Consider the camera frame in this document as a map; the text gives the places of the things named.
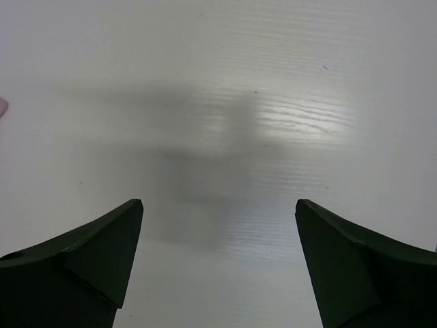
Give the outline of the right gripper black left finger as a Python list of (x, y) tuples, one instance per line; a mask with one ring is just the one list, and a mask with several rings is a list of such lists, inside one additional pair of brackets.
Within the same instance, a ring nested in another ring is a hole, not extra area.
[(1, 257), (2, 327), (112, 327), (137, 250), (132, 199), (43, 243)]

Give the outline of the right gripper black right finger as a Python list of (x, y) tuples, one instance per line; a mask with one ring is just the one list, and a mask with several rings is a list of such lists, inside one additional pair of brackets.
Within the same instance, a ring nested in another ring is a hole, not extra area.
[(436, 326), (436, 253), (311, 200), (298, 200), (295, 218), (324, 327)]

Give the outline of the pink blue cat-ear headphones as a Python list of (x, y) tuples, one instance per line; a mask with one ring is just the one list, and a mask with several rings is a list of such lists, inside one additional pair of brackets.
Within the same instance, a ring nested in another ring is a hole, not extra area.
[(4, 98), (0, 98), (0, 118), (8, 110), (8, 107), (9, 107), (9, 102)]

